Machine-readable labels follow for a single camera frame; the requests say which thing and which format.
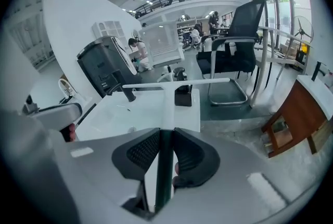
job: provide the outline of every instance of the wooden table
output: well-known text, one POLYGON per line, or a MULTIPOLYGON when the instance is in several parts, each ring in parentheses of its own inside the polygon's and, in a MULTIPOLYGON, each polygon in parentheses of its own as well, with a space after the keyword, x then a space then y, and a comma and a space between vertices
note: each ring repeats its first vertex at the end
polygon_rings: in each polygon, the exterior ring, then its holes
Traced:
POLYGON ((312 154, 323 146, 332 133, 333 94, 320 79, 297 77, 279 110, 262 127, 267 132, 273 151, 271 158, 307 139, 312 154))

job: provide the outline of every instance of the person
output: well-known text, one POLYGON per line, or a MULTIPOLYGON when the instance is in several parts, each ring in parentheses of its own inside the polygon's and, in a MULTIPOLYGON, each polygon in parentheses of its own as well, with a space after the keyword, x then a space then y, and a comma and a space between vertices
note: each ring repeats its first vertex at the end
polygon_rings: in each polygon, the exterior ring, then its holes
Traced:
POLYGON ((217 11, 214 12, 214 14, 212 14, 209 18, 209 31, 210 34, 216 34, 215 29, 218 27, 219 25, 219 13, 217 11))
POLYGON ((138 19, 139 17, 141 17, 141 13, 140 12, 136 12, 135 13, 135 18, 138 19))
POLYGON ((222 20, 221 27, 222 28, 226 28, 227 27, 227 20, 225 18, 222 20))
POLYGON ((168 5, 171 5, 173 2, 173 0, 168 0, 168 2, 164 5, 164 6, 168 6, 168 5))
POLYGON ((129 39, 129 46, 137 47, 139 52, 139 72, 144 72, 146 70, 151 70, 148 53, 146 49, 146 45, 143 41, 136 40, 134 38, 129 39))
POLYGON ((199 46, 199 44, 201 43, 201 26, 200 24, 195 24, 194 28, 190 34, 190 37, 192 38, 192 43, 191 45, 196 49, 197 46, 199 46))

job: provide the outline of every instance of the woman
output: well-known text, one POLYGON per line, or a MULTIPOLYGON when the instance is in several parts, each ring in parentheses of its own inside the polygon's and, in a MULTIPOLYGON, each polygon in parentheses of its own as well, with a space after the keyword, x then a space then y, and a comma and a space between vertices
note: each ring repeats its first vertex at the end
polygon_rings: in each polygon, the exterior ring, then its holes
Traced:
POLYGON ((190 36, 192 38, 192 46, 194 48, 197 48, 198 45, 201 43, 201 26, 199 24, 194 25, 194 29, 192 30, 190 36))
POLYGON ((137 49, 138 49, 138 52, 140 54, 140 56, 138 58, 140 60, 139 71, 143 72, 145 70, 151 70, 149 60, 148 60, 148 54, 147 54, 146 46, 145 46, 144 42, 142 42, 140 40, 136 40, 134 38, 130 38, 129 46, 137 47, 137 49))

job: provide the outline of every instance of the office chair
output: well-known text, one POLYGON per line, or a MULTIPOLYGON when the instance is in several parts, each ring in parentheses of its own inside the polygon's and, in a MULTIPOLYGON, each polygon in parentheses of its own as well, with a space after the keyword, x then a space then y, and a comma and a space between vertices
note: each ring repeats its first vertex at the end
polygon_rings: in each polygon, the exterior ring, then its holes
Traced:
POLYGON ((176 22, 165 21, 151 24, 139 33, 147 46, 150 65, 154 68, 164 66, 168 68, 168 73, 163 74, 157 82, 164 78, 173 81, 174 71, 171 70, 170 65, 185 59, 178 39, 176 22))
POLYGON ((183 33, 183 44, 184 46, 187 46, 190 43, 190 32, 183 33))
MULTIPOLYGON (((258 41, 257 30, 263 8, 264 0, 252 1, 238 7, 228 34, 213 41, 211 52, 198 53, 197 62, 204 79, 206 79, 205 74, 210 74, 210 78, 213 79, 215 73, 253 72, 255 68, 254 44, 258 41), (230 42, 236 43, 237 50, 234 55, 230 53, 230 42), (225 51, 217 51, 222 45, 225 46, 225 51)), ((239 84, 234 79, 230 79, 230 81, 236 85, 245 99, 237 102, 215 102, 210 97, 211 85, 209 84, 208 99, 212 105, 235 105, 247 101, 247 95, 239 84)))

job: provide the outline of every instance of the gray floor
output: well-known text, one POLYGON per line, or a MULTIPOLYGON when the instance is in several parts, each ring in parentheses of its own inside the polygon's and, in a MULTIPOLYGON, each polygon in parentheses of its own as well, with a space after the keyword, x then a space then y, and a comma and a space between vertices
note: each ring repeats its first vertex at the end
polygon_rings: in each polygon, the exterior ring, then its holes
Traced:
MULTIPOLYGON (((184 67, 189 80, 202 79, 196 62, 196 53, 195 50, 185 52, 185 60, 182 63, 172 65, 171 68, 184 67)), ((270 81, 265 88, 268 68, 269 64, 266 65, 263 86, 254 108, 251 108, 248 102, 239 106, 212 107, 207 99, 208 86, 195 86, 200 90, 201 132, 207 136, 218 136, 250 148, 271 166, 274 166, 281 173, 289 175, 297 185, 306 190, 325 174, 333 157, 333 136, 329 137, 320 152, 315 155, 311 154, 308 142, 304 140, 283 154, 268 159, 263 142, 267 135, 262 134, 259 127, 263 126, 269 117, 278 110, 299 74, 299 72, 287 67, 280 79, 276 81, 280 65, 273 64, 270 81)), ((156 68, 142 73, 143 82, 156 82, 163 71, 164 68, 156 68)), ((253 95, 256 71, 257 69, 252 76, 241 72, 240 78, 237 80, 249 100, 253 95)), ((223 73, 217 76, 233 78, 234 75, 234 73, 223 73)), ((215 84, 213 94, 213 98, 218 101, 236 101, 241 98, 238 90, 229 83, 215 84)))
MULTIPOLYGON (((192 49, 185 52, 185 60, 181 63, 171 65, 171 68, 184 67, 187 73, 188 80, 202 79, 201 71, 196 61, 196 54, 198 51, 192 49)), ((195 88, 200 90, 200 107, 201 107, 201 120, 229 120, 229 119, 246 119, 262 116, 269 116, 277 111, 285 98, 287 97, 291 87, 299 74, 297 71, 286 68, 283 71, 280 79, 276 81, 276 76, 279 72, 280 65, 273 64, 270 81, 267 88, 264 88, 266 78, 268 75, 269 64, 265 72, 264 83, 262 84, 261 93, 257 99, 254 108, 249 106, 249 101, 253 95, 253 86, 255 82, 255 74, 253 75, 241 72, 237 82, 246 92, 249 100, 242 105, 234 106, 217 106, 212 107, 207 98, 208 85, 198 85, 195 88)), ((165 68, 155 68, 151 71, 141 73, 143 83, 156 82, 162 75, 165 68)), ((230 77, 234 78, 235 73, 220 73, 216 77, 230 77)), ((218 102, 221 101, 240 101, 243 99, 241 93, 232 83, 216 83, 213 85, 212 98, 218 102)))
POLYGON ((201 126, 201 132, 207 136, 224 138, 246 146, 275 169, 288 175, 302 190, 321 180, 333 158, 333 135, 317 154, 311 154, 308 141, 304 140, 288 151, 268 158, 264 147, 267 135, 262 134, 260 129, 224 132, 220 126, 205 125, 201 126))

